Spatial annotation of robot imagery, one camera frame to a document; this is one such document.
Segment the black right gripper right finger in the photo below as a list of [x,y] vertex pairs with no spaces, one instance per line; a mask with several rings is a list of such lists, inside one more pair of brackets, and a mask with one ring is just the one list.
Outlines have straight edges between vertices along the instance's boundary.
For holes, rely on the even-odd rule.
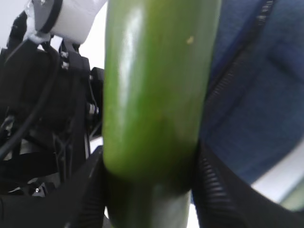
[[204,143],[195,157],[192,195],[201,228],[302,228],[304,215],[242,181]]

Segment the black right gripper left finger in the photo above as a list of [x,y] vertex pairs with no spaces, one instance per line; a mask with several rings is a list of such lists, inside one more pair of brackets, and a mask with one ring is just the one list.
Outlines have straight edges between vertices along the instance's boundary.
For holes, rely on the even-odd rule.
[[45,197],[0,198],[2,228],[101,228],[104,221],[103,147],[64,184]]

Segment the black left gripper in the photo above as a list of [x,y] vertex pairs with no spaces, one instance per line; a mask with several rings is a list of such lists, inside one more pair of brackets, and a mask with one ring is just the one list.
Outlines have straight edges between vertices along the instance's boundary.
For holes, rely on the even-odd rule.
[[68,183],[101,135],[104,70],[79,45],[14,20],[0,51],[0,195],[45,197]]

